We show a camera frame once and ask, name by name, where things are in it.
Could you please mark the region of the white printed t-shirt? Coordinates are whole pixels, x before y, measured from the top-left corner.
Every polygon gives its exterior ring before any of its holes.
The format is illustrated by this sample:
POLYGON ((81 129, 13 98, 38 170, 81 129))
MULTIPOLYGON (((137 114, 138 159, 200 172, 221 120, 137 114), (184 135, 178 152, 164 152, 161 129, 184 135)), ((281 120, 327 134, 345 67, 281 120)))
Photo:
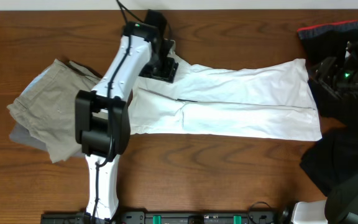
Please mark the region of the white printed t-shirt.
POLYGON ((321 139, 304 59, 242 70, 176 61, 173 83, 137 79, 129 105, 132 134, 321 139))

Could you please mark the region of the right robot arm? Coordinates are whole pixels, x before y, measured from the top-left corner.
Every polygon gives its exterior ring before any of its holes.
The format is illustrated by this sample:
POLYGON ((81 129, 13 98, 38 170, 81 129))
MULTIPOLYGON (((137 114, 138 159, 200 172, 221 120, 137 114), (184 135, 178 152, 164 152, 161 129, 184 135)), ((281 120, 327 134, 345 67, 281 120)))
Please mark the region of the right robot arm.
POLYGON ((318 110, 343 127, 324 134, 301 159, 325 199, 297 202, 282 218, 287 223, 358 223, 358 40, 306 40, 303 45, 318 110))

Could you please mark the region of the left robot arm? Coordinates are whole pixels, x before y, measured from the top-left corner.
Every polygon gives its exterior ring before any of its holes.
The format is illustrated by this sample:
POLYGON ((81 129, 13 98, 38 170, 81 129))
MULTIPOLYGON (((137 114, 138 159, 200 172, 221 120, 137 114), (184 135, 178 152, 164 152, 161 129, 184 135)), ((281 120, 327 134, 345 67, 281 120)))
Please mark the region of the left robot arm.
POLYGON ((117 172, 131 135, 129 97, 138 77, 173 83, 178 68, 169 55, 175 41, 168 22, 128 22, 121 47, 101 81, 75 98, 75 139, 89 169, 84 223, 112 223, 117 211, 117 172))

